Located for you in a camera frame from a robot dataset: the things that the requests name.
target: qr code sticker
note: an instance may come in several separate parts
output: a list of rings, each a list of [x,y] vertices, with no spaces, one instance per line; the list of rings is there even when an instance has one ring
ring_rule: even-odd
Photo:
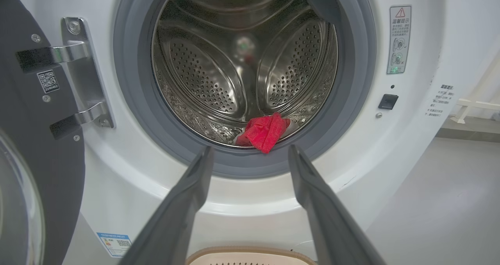
[[[116,240],[120,247],[130,247],[130,242],[128,240]]]
[[[59,84],[55,79],[54,71],[48,70],[45,72],[36,73],[38,79],[40,80],[41,87],[43,88],[43,92],[48,94],[49,92],[56,91],[59,89]]]

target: white washing machine body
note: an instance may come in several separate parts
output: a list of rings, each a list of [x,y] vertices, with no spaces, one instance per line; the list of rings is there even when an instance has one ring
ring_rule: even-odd
[[[128,235],[134,241],[187,166],[145,133],[125,102],[113,50],[120,0],[21,1],[52,45],[62,43],[61,18],[77,16],[88,23],[116,127],[84,125],[81,213],[94,232]],[[497,0],[369,2],[377,34],[370,92],[351,127],[313,161],[363,229],[408,175],[461,93],[495,57],[500,39]],[[411,6],[411,42],[405,72],[387,75],[393,40],[389,11],[396,6]],[[399,96],[393,110],[378,108],[384,94]],[[196,215],[189,254],[219,245],[293,249],[314,260],[307,215],[295,200],[290,175],[214,176],[207,202]]]

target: beige basket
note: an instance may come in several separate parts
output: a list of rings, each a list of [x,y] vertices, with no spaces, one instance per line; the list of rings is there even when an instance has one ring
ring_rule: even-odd
[[[316,265],[294,251],[268,247],[208,247],[187,258],[186,265]]]

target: red warning symbol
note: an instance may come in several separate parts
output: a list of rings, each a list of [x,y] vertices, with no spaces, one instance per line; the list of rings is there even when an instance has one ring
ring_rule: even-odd
[[[403,10],[403,8],[401,8],[400,11],[398,11],[398,14],[396,14],[396,17],[405,17],[405,11]]]

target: red towel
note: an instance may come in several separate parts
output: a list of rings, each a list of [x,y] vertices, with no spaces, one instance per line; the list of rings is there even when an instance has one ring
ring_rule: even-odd
[[[290,119],[282,119],[278,112],[272,116],[256,117],[248,122],[245,132],[236,139],[236,145],[254,146],[267,154],[289,125]]]

